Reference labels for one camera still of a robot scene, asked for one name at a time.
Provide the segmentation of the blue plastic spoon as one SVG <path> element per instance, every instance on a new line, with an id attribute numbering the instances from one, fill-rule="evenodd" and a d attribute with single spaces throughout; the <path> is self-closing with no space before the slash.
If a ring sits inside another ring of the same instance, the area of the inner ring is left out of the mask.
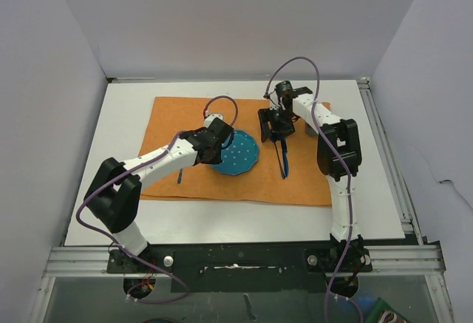
<path id="1" fill-rule="evenodd" d="M 284 138 L 274 140 L 273 145 L 274 145 L 274 148 L 276 150 L 276 158 L 277 158 L 277 161 L 278 161 L 280 174 L 282 176 L 282 179 L 285 180 L 286 178 L 284 179 L 284 177 L 283 177 L 283 161 L 282 161 L 282 145 L 281 145 L 281 140 L 282 139 L 284 139 Z"/>

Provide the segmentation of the blue plastic knife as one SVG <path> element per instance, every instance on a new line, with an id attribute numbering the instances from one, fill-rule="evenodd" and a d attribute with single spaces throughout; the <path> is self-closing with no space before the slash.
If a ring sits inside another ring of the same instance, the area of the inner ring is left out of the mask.
<path id="1" fill-rule="evenodd" d="M 285 139 L 281 140 L 281 145 L 282 145 L 283 177 L 285 179 L 289 175 L 289 162 L 287 159 L 287 142 Z"/>

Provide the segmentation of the blue white mug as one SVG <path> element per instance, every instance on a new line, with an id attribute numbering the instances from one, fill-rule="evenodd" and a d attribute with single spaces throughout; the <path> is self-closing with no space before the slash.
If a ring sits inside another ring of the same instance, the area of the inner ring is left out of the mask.
<path id="1" fill-rule="evenodd" d="M 318 136 L 317 130 L 314 129 L 309 123 L 304 124 L 304 131 L 310 137 L 317 137 Z"/>

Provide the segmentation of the blue polka dot plate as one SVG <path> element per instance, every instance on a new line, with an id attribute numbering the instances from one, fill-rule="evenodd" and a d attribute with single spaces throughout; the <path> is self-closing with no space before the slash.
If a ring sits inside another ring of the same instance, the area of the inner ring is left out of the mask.
<path id="1" fill-rule="evenodd" d="M 256 140 L 241 129 L 234 130 L 232 142 L 225 143 L 221 152 L 222 162 L 211 168 L 224 175 L 237 176 L 249 172 L 259 159 Z"/>

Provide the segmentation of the blue plastic fork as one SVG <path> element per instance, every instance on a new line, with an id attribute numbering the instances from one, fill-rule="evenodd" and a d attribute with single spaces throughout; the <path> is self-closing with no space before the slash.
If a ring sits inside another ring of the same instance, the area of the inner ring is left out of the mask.
<path id="1" fill-rule="evenodd" d="M 183 170 L 184 170 L 184 169 L 180 169 L 180 171 L 179 171 L 178 178 L 177 178 L 177 184 L 181 184 L 181 182 L 182 182 L 182 179 L 183 179 Z"/>

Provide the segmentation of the orange cloth placemat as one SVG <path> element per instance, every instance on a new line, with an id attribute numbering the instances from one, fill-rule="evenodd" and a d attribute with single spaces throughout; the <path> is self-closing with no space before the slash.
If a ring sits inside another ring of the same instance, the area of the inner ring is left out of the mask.
<path id="1" fill-rule="evenodd" d="M 207 98 L 156 97 L 140 154 L 167 145 L 178 131 L 203 126 L 203 112 L 219 113 L 235 122 L 235 138 L 222 151 L 222 163 L 174 171 L 142 192 L 144 200 L 206 199 L 329 207 L 329 183 L 316 161 L 317 138 L 306 134 L 303 120 L 286 140 L 289 175 L 280 172 L 279 145 L 262 142 L 257 112 L 265 100 L 231 102 Z"/>

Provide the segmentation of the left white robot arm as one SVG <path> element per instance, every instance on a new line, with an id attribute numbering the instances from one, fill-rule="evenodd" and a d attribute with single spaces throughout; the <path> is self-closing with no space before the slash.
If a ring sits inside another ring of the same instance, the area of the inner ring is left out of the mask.
<path id="1" fill-rule="evenodd" d="M 136 223 L 142 191 L 181 169 L 219 164 L 224 143 L 234 133 L 221 118 L 207 126 L 177 133 L 168 145 L 131 160 L 111 157 L 102 162 L 76 220 L 84 227 L 110 235 L 123 251 L 124 263 L 135 272 L 147 269 L 148 241 Z"/>

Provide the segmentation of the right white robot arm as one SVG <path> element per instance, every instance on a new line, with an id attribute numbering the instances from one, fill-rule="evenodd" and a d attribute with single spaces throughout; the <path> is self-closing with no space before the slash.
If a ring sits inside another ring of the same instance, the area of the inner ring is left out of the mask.
<path id="1" fill-rule="evenodd" d="M 295 122 L 302 119 L 318 137 L 316 161 L 330 187 L 330 236 L 337 242 L 355 239 L 361 234 L 353 204 L 353 179 L 362 161 L 358 124 L 333 114 L 308 87 L 294 89 L 289 81 L 278 83 L 264 98 L 269 107 L 258 111 L 261 141 L 274 144 L 282 177 L 289 175 L 287 138 L 295 132 Z"/>

